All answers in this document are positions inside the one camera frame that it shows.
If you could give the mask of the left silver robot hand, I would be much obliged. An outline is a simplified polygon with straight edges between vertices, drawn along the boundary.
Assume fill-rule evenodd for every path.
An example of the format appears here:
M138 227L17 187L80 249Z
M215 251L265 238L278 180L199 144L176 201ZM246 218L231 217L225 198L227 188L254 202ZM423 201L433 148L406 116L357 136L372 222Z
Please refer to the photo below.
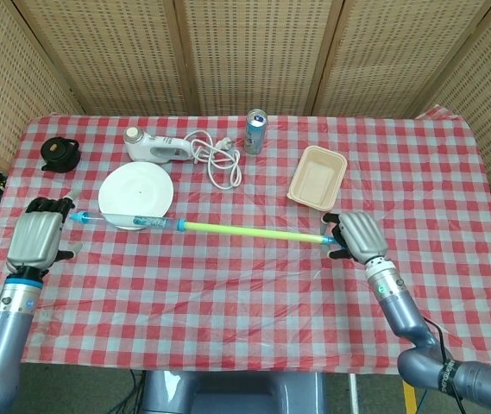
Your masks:
M70 260L83 247L81 241L66 250L60 249L61 233L79 190L54 199L37 197L16 221L6 266L11 274L28 274L42 278L54 262Z

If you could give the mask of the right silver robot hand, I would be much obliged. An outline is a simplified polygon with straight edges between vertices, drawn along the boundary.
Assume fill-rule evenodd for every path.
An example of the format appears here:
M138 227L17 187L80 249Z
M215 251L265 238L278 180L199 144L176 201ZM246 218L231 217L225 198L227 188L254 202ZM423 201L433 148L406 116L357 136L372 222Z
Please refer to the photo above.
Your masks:
M388 251L387 241L378 223L363 211L326 213L322 217L324 224L333 224L331 233L340 250L330 251L332 260L352 259L363 265L378 257L385 257Z

